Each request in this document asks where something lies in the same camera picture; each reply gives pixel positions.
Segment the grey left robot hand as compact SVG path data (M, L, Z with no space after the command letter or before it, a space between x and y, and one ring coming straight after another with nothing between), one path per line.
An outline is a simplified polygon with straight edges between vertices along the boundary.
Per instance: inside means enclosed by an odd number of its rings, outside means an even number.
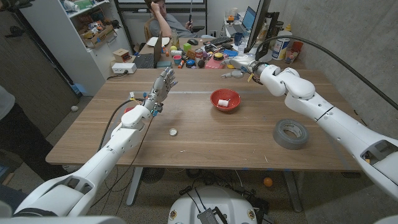
M142 104L150 111L152 116L156 116L157 113L162 112L162 102L166 99L170 89L178 83L174 79L174 70L167 67L155 80L148 97Z

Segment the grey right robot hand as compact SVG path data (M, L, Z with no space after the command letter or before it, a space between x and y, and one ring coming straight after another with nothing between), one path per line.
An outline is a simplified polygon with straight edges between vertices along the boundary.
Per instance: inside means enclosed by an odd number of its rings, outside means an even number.
M264 63L256 61L255 56L250 54L239 54L235 57L227 58L221 64L232 65L235 68L229 73L222 74L221 78L242 78L245 73L253 73L256 78L259 78L266 67Z

